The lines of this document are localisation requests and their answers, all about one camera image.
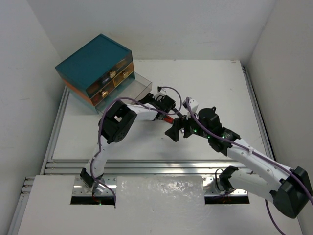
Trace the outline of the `red handled adjustable wrench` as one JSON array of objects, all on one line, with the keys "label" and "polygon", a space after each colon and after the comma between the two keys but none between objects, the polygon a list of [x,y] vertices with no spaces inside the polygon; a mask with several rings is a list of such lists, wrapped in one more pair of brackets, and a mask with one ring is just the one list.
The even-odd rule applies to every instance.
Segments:
[{"label": "red handled adjustable wrench", "polygon": [[170,116],[165,116],[163,121],[165,121],[166,123],[169,123],[169,124],[173,124],[174,119]]}]

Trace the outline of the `transparent wide bottom drawer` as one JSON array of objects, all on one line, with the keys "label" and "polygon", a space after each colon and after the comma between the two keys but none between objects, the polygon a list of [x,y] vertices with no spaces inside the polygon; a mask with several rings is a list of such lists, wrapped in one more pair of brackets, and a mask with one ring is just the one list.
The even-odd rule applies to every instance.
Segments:
[{"label": "transparent wide bottom drawer", "polygon": [[107,105],[119,97],[129,97],[139,101],[152,90],[152,86],[153,85],[150,80],[147,80],[140,74],[133,72],[116,89],[114,89],[98,105],[96,105],[96,112],[98,114],[102,114]]}]

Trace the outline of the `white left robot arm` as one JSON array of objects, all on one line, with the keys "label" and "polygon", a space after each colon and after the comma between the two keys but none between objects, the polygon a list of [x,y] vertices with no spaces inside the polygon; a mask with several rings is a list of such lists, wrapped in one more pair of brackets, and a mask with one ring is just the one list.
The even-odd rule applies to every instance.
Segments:
[{"label": "white left robot arm", "polygon": [[122,141],[135,121],[165,120],[172,123],[169,118],[172,115],[180,115],[180,109],[176,109],[176,102],[165,92],[148,93],[135,105],[114,100],[99,120],[97,147],[80,173],[85,185],[91,188],[102,177],[108,159],[104,156],[104,147]]}]

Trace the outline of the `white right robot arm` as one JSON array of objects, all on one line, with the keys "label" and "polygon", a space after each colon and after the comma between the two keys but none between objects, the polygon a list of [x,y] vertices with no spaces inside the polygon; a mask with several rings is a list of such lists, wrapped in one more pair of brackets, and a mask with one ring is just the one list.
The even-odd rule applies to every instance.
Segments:
[{"label": "white right robot arm", "polygon": [[306,170],[279,164],[253,149],[237,133],[222,126],[216,107],[201,109],[198,117],[174,119],[165,135],[177,142],[180,130],[184,138],[192,134],[206,138],[213,150],[253,171],[247,174],[238,167],[227,167],[216,181],[218,191],[247,190],[270,201],[289,218],[296,218],[313,195]]}]

